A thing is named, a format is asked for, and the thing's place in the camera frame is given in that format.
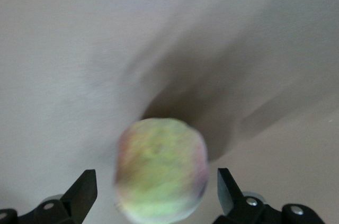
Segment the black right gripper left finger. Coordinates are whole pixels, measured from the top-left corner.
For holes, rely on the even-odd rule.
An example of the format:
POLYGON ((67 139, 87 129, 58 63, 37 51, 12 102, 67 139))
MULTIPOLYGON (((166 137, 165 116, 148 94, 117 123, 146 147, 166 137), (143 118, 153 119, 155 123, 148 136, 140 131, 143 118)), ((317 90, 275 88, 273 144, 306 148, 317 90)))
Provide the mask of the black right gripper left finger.
POLYGON ((15 209, 2 209, 1 223, 83 223, 96 198, 96 171, 87 169, 60 199, 50 199, 40 203, 32 211, 22 216, 19 216, 15 209))

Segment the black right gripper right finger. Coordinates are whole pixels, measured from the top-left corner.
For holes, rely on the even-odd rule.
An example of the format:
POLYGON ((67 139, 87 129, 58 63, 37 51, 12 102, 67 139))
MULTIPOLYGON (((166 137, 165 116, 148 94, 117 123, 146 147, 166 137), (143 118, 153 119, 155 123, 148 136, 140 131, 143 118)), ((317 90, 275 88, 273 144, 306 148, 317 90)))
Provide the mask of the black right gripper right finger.
POLYGON ((289 203, 279 211, 258 194, 244 194, 227 168, 218 169, 217 185, 218 199, 224 213, 214 223, 324 223, 308 206, 289 203))

